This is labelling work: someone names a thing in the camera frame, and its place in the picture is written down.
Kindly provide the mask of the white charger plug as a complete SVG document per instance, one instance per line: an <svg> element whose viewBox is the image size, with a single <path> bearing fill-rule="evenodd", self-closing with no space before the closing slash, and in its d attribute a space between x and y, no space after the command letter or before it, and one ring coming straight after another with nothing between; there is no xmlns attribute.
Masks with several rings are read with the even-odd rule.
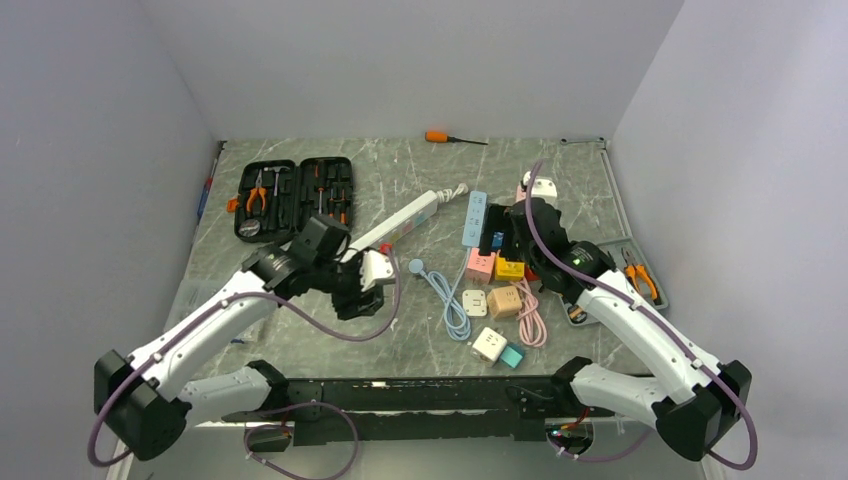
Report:
<svg viewBox="0 0 848 480"><path fill-rule="evenodd" d="M484 318L488 315L487 294L481 289L466 289L462 292L462 306L469 318Z"/></svg>

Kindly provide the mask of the teal plug adapter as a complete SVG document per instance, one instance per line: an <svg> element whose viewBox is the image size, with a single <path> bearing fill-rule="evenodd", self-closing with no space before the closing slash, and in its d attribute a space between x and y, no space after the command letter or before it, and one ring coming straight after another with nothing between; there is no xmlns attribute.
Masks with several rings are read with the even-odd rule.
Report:
<svg viewBox="0 0 848 480"><path fill-rule="evenodd" d="M498 357L498 362L510 369L517 369L525 358L525 351L514 343L508 343Z"/></svg>

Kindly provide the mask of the black tool case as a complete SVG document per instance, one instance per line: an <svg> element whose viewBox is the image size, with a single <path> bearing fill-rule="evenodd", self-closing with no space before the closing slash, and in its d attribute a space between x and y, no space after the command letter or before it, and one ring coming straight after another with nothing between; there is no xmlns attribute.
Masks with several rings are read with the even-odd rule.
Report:
<svg viewBox="0 0 848 480"><path fill-rule="evenodd" d="M261 215L251 216L245 204L259 170L264 171L267 209ZM314 157L299 163L280 159L248 164L242 171L237 195L227 207L234 215L236 238L246 243L287 242L302 231L312 216L331 217L328 201L333 186L346 189L349 207L345 226L352 227L355 180L350 159Z"/></svg>

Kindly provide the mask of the clear plastic screw box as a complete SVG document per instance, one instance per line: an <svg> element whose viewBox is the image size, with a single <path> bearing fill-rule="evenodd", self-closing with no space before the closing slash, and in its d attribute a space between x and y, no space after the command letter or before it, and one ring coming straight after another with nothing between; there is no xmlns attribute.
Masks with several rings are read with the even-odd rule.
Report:
<svg viewBox="0 0 848 480"><path fill-rule="evenodd" d="M223 280L183 280L179 285L163 330L170 330L189 314L199 309L204 303L213 297L223 287L223 285ZM230 343L249 344L257 342L262 328L272 317L275 311L275 308L266 308L264 310L264 317L261 317L250 326L242 329L230 340Z"/></svg>

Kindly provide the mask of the grey tool tray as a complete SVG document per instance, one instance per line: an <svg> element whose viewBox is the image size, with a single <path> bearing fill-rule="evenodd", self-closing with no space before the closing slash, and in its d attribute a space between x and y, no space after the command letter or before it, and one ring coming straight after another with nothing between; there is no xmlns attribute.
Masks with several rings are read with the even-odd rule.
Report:
<svg viewBox="0 0 848 480"><path fill-rule="evenodd" d="M633 237L606 240L598 243L598 247L624 273L636 293L650 301L657 310L668 307L669 301L665 292Z"/></svg>

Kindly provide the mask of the red cube socket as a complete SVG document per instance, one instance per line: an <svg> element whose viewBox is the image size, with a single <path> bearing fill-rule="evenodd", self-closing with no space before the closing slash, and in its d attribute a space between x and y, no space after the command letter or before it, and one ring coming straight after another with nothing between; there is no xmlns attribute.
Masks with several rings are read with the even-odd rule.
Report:
<svg viewBox="0 0 848 480"><path fill-rule="evenodd" d="M530 269L529 267L525 267L525 269L524 269L524 278L525 278L528 282L535 282L535 281L539 281L539 277L538 277L538 276L536 275L536 273L535 273L532 269Z"/></svg>

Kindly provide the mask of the pink power strip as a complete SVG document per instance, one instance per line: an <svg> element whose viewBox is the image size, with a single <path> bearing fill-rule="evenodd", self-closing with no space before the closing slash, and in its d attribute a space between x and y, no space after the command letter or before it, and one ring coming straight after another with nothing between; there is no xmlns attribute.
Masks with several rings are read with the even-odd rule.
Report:
<svg viewBox="0 0 848 480"><path fill-rule="evenodd" d="M518 203L523 201L526 198L526 190L522 187L521 184L516 186L515 192L515 202Z"/></svg>

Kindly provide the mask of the beige cube socket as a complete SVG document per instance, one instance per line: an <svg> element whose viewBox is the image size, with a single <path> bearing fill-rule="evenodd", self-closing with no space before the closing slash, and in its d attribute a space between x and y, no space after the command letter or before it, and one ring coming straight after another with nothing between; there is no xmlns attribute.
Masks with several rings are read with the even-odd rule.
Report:
<svg viewBox="0 0 848 480"><path fill-rule="evenodd" d="M494 320L516 317L523 305L519 290L513 285L492 289L486 301L489 315Z"/></svg>

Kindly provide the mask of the white long power strip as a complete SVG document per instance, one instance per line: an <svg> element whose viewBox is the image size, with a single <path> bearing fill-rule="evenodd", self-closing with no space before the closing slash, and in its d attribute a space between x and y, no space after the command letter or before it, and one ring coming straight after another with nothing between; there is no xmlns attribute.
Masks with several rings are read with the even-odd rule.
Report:
<svg viewBox="0 0 848 480"><path fill-rule="evenodd" d="M468 193L469 187L466 183L459 183L453 189L428 190L422 193L373 229L353 240L345 252L343 260L348 260L355 251L368 248L378 249L384 244L396 243L400 238L432 217L440 205L449 203Z"/></svg>

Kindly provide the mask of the light blue power strip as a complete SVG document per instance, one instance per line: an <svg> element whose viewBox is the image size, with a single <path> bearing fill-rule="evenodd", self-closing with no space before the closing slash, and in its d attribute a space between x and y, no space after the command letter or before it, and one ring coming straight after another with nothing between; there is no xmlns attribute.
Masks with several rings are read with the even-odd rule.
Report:
<svg viewBox="0 0 848 480"><path fill-rule="evenodd" d="M466 248L478 248L483 233L487 208L487 194L473 190L468 195L461 244Z"/></svg>

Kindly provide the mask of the pink cube socket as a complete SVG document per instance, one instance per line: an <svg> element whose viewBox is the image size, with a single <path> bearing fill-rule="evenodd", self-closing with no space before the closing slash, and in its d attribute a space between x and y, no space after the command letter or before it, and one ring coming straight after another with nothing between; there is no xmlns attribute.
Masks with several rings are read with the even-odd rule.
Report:
<svg viewBox="0 0 848 480"><path fill-rule="evenodd" d="M494 275L496 255L482 255L478 248L472 248L466 262L464 278L476 284L489 284Z"/></svg>

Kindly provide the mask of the white cube socket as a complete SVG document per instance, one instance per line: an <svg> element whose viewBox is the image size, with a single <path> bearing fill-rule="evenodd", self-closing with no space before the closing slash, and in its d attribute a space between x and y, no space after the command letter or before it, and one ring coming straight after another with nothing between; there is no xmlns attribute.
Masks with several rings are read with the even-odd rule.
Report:
<svg viewBox="0 0 848 480"><path fill-rule="evenodd" d="M494 366L508 345L501 333L484 327L471 345L471 354L487 367Z"/></svg>

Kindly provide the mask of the blue cube socket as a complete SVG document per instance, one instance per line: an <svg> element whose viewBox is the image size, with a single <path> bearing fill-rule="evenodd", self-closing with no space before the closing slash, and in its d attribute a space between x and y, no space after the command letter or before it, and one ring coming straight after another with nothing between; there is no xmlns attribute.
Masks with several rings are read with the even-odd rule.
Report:
<svg viewBox="0 0 848 480"><path fill-rule="evenodd" d="M496 231L493 233L492 241L491 241L491 249L493 251L499 251L502 248L504 241L504 234L500 231Z"/></svg>

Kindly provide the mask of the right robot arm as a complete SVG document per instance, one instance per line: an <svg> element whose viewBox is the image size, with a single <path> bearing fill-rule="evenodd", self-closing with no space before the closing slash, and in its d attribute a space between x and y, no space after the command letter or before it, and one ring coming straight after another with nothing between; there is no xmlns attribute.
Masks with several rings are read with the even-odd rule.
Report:
<svg viewBox="0 0 848 480"><path fill-rule="evenodd" d="M647 377L611 371L576 356L551 377L557 411L574 415L598 407L652 428L679 456L699 461L738 423L749 436L749 453L737 470L753 466L756 427L747 409L752 382L740 361L722 362L680 333L639 294L604 250L568 237L561 213L546 201L527 198L486 207L480 249L503 235L502 257L520 261L544 289L582 309L610 330L648 368Z"/></svg>

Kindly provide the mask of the yellow cube socket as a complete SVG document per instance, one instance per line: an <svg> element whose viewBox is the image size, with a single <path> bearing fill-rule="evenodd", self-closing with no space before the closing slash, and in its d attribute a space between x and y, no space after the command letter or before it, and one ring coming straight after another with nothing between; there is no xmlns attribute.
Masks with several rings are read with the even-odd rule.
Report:
<svg viewBox="0 0 848 480"><path fill-rule="evenodd" d="M525 277L525 264L507 260L500 255L495 257L494 279L503 282L520 282Z"/></svg>

